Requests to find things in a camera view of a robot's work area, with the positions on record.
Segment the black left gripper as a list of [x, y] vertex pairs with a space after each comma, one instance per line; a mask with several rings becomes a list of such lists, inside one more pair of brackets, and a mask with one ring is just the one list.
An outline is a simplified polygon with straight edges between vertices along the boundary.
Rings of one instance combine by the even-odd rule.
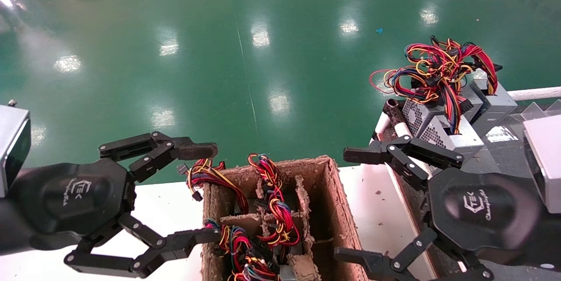
[[[66, 255], [68, 267], [86, 274], [147, 278], [168, 261], [188, 258], [195, 245], [220, 241], [222, 234], [216, 228], [163, 237], [126, 213], [134, 207], [133, 181], [145, 181], [174, 160], [213, 158], [218, 154], [216, 143], [194, 143], [190, 137], [172, 138], [154, 131], [104, 143], [99, 154], [102, 159], [90, 164], [25, 169], [9, 190], [10, 201], [34, 232], [86, 236]], [[129, 171], [116, 163], [134, 157], [138, 159]], [[148, 249], [135, 258], [92, 253], [122, 230]]]

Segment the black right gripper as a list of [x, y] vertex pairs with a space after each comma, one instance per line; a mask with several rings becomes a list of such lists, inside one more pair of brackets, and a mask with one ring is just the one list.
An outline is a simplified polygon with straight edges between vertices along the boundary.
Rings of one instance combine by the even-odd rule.
[[[432, 225], [395, 258], [382, 253], [335, 247], [337, 261], [360, 265], [374, 281], [416, 281], [408, 270], [443, 235], [455, 247], [481, 252], [510, 253], [523, 249], [543, 214], [543, 203], [533, 181], [500, 173], [471, 174], [459, 170], [460, 153], [405, 135], [393, 141], [374, 140], [368, 147], [345, 147], [348, 163], [387, 164], [415, 190], [428, 189]], [[441, 171], [429, 180], [414, 160]], [[461, 254], [466, 271], [440, 281], [492, 281], [493, 273], [473, 253]]]

